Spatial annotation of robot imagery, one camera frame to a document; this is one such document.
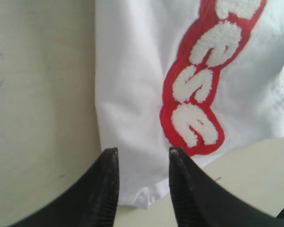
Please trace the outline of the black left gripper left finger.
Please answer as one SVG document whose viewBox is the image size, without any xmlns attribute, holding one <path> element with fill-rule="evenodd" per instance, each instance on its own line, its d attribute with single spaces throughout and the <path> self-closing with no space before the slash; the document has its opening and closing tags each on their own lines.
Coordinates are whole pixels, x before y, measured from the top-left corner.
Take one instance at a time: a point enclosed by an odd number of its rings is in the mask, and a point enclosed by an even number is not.
<svg viewBox="0 0 284 227">
<path fill-rule="evenodd" d="M 107 148 L 67 191 L 14 226 L 112 227 L 118 197 L 118 149 Z"/>
</svg>

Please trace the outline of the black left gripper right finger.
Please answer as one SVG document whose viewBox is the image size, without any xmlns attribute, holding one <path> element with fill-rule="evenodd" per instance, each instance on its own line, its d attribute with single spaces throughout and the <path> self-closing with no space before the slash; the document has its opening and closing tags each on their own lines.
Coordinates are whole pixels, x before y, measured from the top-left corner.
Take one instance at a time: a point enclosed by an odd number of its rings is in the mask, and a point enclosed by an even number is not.
<svg viewBox="0 0 284 227">
<path fill-rule="evenodd" d="M 179 227 L 284 227 L 209 177 L 182 148 L 169 149 L 169 188 Z"/>
</svg>

